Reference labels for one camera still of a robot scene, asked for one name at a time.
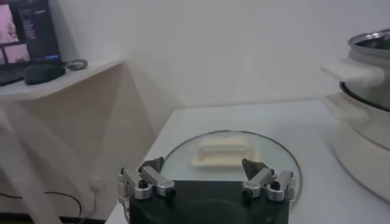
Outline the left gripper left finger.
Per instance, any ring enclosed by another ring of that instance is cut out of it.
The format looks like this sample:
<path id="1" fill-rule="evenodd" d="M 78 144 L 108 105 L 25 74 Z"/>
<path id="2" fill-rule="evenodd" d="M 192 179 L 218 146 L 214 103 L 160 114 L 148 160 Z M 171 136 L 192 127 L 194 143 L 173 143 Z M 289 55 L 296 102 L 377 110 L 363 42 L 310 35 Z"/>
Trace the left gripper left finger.
<path id="1" fill-rule="evenodd" d="M 153 195 L 168 198 L 175 191 L 175 183 L 164 178 L 160 172 L 164 165 L 164 157 L 144 161 L 137 170 L 127 167 L 120 169 L 118 174 L 118 201 L 123 207 L 125 219 L 130 219 L 130 199 L 148 200 Z"/>

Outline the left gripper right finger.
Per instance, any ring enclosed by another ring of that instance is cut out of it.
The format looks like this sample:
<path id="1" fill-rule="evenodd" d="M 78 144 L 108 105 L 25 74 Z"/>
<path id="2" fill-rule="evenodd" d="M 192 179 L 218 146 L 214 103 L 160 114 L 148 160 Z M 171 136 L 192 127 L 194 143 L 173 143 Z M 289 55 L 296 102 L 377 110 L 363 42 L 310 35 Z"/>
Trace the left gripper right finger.
<path id="1" fill-rule="evenodd" d="M 276 174 L 265 163 L 248 159 L 241 161 L 248 180 L 243 182 L 243 201 L 252 201 L 262 194 L 270 201 L 296 199 L 296 181 L 292 172 L 283 170 Z"/>

